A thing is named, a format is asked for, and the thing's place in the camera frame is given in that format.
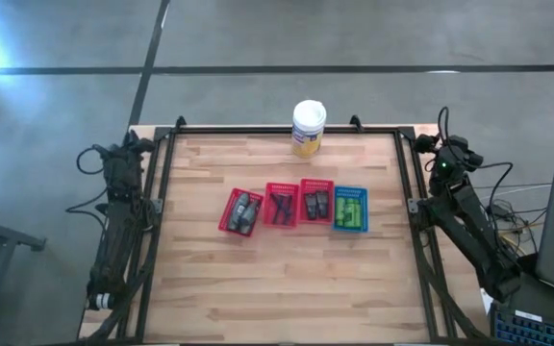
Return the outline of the red plastic basket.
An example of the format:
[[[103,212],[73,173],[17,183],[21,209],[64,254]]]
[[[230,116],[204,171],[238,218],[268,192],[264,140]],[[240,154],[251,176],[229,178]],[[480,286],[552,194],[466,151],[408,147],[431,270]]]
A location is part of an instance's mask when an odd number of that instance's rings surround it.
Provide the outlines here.
[[[282,225],[282,219],[279,219],[277,224],[272,223],[275,205],[273,204],[270,194],[292,195],[291,202],[291,217],[288,225]],[[298,207],[300,202],[299,185],[285,183],[267,183],[265,186],[264,206],[263,206],[263,222],[267,227],[293,229],[297,226]]]
[[[252,231],[249,235],[242,235],[240,232],[239,232],[239,229],[237,231],[229,231],[227,229],[227,225],[228,225],[228,220],[230,218],[230,213],[231,213],[231,210],[232,210],[232,207],[236,201],[236,199],[239,197],[240,194],[242,194],[243,192],[245,193],[248,193],[249,194],[249,204],[254,201],[254,200],[258,200],[260,202],[260,205],[259,205],[259,208],[258,208],[258,213],[257,213],[257,218],[256,218],[256,221],[253,225],[253,228],[252,228]],[[224,232],[229,232],[229,233],[233,233],[233,234],[237,234],[237,235],[242,235],[242,236],[251,236],[253,231],[254,231],[254,228],[255,228],[255,225],[256,225],[256,222],[259,218],[259,214],[260,214],[260,211],[261,211],[261,208],[262,208],[262,203],[263,203],[263,200],[264,198],[260,195],[260,194],[257,194],[257,193],[254,193],[254,192],[250,192],[250,191],[247,191],[247,190],[243,190],[243,189],[240,189],[240,188],[234,188],[231,193],[230,193],[230,196],[228,198],[228,201],[227,201],[227,204],[226,204],[226,207],[222,213],[222,216],[221,216],[221,219],[220,219],[220,222],[219,222],[219,225],[218,225],[218,228],[221,230],[221,231],[224,231]]]
[[[331,225],[334,220],[334,182],[332,180],[303,178],[300,181],[300,204],[298,207],[298,220],[302,223]],[[318,190],[329,192],[329,214],[327,219],[317,217],[316,220],[308,220],[304,196],[306,193],[316,193]]]

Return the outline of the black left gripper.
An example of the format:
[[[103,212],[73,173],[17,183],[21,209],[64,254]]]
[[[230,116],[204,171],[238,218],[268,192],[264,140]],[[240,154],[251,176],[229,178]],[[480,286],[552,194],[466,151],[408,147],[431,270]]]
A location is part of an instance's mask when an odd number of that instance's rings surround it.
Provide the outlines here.
[[[128,131],[122,146],[111,145],[105,153],[106,177],[136,177],[139,174],[138,152],[153,152],[156,144],[148,138],[139,138],[134,130]]]

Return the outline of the white-lidded yellow wipes canister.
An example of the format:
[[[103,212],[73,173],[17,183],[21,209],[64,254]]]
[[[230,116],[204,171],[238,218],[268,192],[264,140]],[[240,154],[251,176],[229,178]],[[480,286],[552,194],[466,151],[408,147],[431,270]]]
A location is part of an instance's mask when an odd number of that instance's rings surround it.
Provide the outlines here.
[[[316,100],[299,102],[292,115],[292,150],[301,158],[313,156],[320,148],[326,124],[326,109]]]

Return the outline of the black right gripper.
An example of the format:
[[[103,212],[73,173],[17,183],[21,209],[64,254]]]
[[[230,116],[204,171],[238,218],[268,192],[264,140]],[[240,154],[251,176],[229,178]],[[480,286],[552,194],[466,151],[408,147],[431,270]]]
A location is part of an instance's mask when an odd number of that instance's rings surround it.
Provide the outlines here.
[[[463,168],[475,171],[483,165],[483,157],[469,148],[469,142],[462,136],[439,136],[421,134],[415,139],[415,150],[419,154],[434,154],[434,169],[444,171]]]

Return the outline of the blue plastic basket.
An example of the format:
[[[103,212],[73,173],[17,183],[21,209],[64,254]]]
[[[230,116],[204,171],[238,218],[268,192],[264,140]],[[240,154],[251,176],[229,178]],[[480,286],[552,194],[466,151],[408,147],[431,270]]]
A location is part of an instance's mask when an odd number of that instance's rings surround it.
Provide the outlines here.
[[[361,229],[356,228],[347,228],[345,226],[339,227],[336,225],[335,221],[335,202],[337,197],[343,197],[345,200],[350,198],[354,201],[356,199],[360,200],[361,207],[362,207],[362,220],[363,220],[363,227]],[[338,231],[344,231],[349,233],[367,233],[368,232],[368,193],[365,188],[362,187],[354,187],[354,186],[346,186],[346,185],[336,185],[334,188],[334,220],[333,220],[333,228]]]

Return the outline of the black keyboard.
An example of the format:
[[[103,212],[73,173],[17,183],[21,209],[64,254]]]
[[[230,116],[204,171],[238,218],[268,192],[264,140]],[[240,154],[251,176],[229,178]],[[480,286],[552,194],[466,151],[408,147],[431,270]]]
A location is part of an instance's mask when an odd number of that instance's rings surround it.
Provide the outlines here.
[[[491,336],[502,342],[530,346],[554,346],[554,320],[529,312],[492,305]]]

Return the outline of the grey toiletry bottle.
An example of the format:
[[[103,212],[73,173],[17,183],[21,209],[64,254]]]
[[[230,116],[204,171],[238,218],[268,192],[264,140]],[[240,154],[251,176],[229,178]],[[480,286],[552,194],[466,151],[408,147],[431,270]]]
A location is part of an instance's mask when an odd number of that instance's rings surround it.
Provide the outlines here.
[[[249,235],[257,218],[260,202],[252,201],[243,211],[239,219],[239,232],[242,235]]]
[[[249,204],[249,194],[243,192],[236,199],[232,207],[230,218],[228,220],[228,225],[227,225],[227,229],[229,231],[237,231],[239,229],[239,222],[240,222],[241,216],[246,210],[248,204]]]

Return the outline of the black table frame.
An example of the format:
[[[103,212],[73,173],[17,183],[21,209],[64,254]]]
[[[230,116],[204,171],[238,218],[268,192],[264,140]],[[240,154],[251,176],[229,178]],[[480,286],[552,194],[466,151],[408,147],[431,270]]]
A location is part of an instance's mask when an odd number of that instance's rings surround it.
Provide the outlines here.
[[[418,125],[327,128],[309,159],[288,126],[138,126],[154,138],[144,164],[162,223],[137,246],[154,258],[146,288],[120,329],[97,331],[89,311],[80,346],[447,343],[487,336],[472,266],[440,232],[419,234],[409,200],[426,193]],[[303,178],[363,187],[368,232],[297,220],[251,236],[218,228],[234,188],[264,196],[267,183]]]

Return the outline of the black box with white label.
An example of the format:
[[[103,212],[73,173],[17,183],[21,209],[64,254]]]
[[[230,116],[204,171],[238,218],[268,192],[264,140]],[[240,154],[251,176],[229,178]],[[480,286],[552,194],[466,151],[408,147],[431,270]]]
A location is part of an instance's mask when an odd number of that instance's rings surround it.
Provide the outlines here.
[[[508,307],[540,316],[544,321],[554,321],[554,287],[522,274],[520,288],[510,297]]]

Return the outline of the black flat base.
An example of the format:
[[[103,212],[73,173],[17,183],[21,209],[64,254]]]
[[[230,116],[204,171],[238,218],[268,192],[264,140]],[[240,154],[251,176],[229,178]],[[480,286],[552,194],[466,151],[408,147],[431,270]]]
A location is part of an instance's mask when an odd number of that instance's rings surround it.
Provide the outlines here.
[[[539,254],[533,253],[525,256],[521,256],[517,259],[518,265],[521,267],[522,272],[527,275],[536,277],[536,267],[538,263]]]

